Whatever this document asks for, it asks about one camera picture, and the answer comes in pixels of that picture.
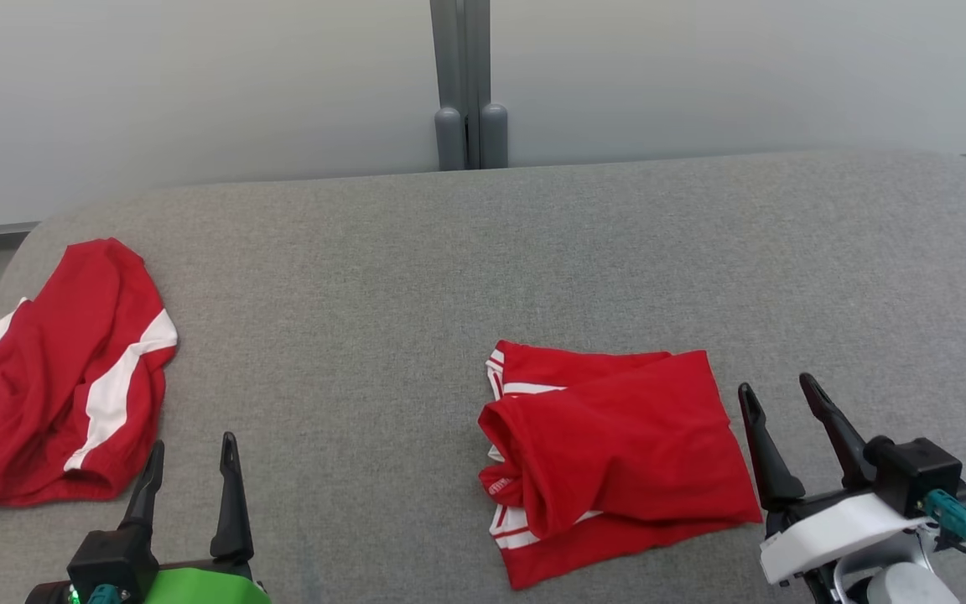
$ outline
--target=white wall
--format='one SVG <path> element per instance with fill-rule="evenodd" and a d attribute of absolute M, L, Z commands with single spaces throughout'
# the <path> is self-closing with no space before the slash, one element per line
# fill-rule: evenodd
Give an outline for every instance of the white wall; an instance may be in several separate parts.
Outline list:
<path fill-rule="evenodd" d="M 156 186 L 438 168 L 429 6 L 0 0 L 0 223 Z"/>
<path fill-rule="evenodd" d="M 966 0 L 493 0 L 511 164 L 966 153 Z"/>

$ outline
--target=gray cushion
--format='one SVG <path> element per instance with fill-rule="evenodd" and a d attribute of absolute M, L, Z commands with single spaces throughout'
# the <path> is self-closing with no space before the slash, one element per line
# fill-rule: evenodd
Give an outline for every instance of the gray cushion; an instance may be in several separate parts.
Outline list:
<path fill-rule="evenodd" d="M 158 191 L 44 222 L 0 283 L 0 316 L 93 237 L 147 259 L 180 331 L 154 553 L 206 553 L 233 430 L 253 569 L 275 601 L 809 601 L 763 580 L 758 525 L 510 591 L 475 476 L 500 337 L 705 348 L 741 446 L 749 381 L 812 492 L 840 470 L 801 371 L 866 437 L 931 437 L 966 477 L 966 159 L 760 154 Z M 65 578 L 123 505 L 0 509 L 0 601 Z M 935 561 L 966 600 L 966 559 Z"/>

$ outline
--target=gray upholstered bench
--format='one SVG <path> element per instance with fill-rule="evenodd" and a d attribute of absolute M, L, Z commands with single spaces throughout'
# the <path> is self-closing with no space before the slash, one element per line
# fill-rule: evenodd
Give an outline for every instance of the gray upholstered bench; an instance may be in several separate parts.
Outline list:
<path fill-rule="evenodd" d="M 180 332 L 154 551 L 200 557 L 236 432 L 274 601 L 809 601 L 771 588 L 749 525 L 510 592 L 475 474 L 500 337 L 582 351 L 708 349 L 815 492 L 840 470 L 797 387 L 864 435 L 965 462 L 966 159 L 762 154 L 157 191 L 44 222 L 0 316 L 66 244 L 146 258 Z M 0 602 L 65 578 L 117 503 L 0 509 Z M 966 559 L 935 558 L 966 600 Z"/>

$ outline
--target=garment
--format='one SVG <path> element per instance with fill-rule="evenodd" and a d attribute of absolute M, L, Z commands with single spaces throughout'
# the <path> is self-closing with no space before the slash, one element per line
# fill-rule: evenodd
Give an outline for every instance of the garment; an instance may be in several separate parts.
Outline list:
<path fill-rule="evenodd" d="M 499 341 L 480 427 L 491 536 L 522 589 L 762 520 L 706 353 L 580 355 Z"/>
<path fill-rule="evenodd" d="M 122 493 L 154 443 L 176 345 L 141 257 L 114 238 L 66 248 L 0 320 L 0 505 Z"/>

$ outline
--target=white robot part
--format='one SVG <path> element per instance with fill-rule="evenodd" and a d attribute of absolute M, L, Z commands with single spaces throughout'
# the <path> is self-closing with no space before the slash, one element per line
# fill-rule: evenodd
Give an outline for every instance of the white robot part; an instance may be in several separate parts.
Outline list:
<path fill-rule="evenodd" d="M 931 521 L 905 518 L 874 493 L 849 497 L 763 542 L 763 573 L 774 585 Z"/>
<path fill-rule="evenodd" d="M 959 604 L 932 570 L 901 562 L 882 570 L 867 586 L 870 604 Z"/>

